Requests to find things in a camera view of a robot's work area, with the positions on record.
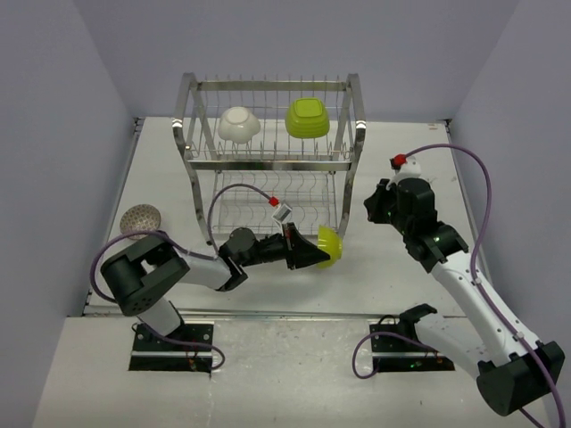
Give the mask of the green round bowl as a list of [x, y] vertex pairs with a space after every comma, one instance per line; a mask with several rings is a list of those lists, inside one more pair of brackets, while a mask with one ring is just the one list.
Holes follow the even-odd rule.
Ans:
[[329, 256], [328, 260], [318, 263], [318, 268], [330, 268], [343, 256], [343, 240], [333, 228], [319, 227], [317, 246]]

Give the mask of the brown patterned bowl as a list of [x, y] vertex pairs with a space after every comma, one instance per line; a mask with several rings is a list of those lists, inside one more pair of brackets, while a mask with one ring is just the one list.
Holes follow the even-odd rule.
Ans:
[[157, 232], [160, 226], [161, 213], [150, 204], [135, 205], [129, 208], [120, 219], [120, 233], [133, 241], [145, 237], [145, 234], [135, 235], [135, 232]]

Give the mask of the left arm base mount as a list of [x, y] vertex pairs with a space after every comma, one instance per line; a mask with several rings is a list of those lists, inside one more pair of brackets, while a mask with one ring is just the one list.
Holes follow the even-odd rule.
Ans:
[[199, 342], [206, 344], [206, 348], [165, 342], [140, 324], [133, 324], [131, 330], [134, 340], [128, 364], [129, 371], [211, 373], [213, 356], [210, 346], [214, 324], [185, 324], [174, 333], [175, 340]]

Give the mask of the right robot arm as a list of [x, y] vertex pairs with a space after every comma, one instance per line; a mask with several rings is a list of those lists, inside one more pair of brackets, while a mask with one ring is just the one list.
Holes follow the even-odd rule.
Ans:
[[475, 380], [484, 402], [508, 416], [550, 393], [565, 361], [556, 342], [531, 332], [491, 287], [456, 229], [438, 220], [434, 192], [422, 178], [382, 179], [364, 201], [368, 221], [393, 226], [407, 253], [456, 301], [478, 340], [455, 334], [427, 304], [404, 313], [400, 344], [441, 351]]

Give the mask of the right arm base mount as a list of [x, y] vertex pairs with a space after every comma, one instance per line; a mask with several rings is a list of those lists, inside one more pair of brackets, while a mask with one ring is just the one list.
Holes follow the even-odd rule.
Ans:
[[420, 373], [454, 371], [451, 360], [441, 354], [418, 345], [415, 324], [436, 309], [420, 304], [407, 309], [400, 315], [383, 315], [369, 325], [369, 331], [376, 333], [370, 339], [375, 373]]

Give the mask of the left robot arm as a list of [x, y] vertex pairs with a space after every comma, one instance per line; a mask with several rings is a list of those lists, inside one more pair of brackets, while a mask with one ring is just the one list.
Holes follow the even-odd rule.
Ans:
[[167, 235], [151, 232], [108, 258], [100, 267], [112, 299], [126, 317], [137, 317], [165, 350], [176, 350], [186, 338], [182, 317], [166, 294], [176, 284], [230, 292], [248, 278], [245, 268], [284, 261], [287, 268], [329, 267], [342, 254], [335, 231], [322, 226], [312, 243], [295, 224], [262, 239], [246, 227], [234, 230], [216, 256], [186, 251]]

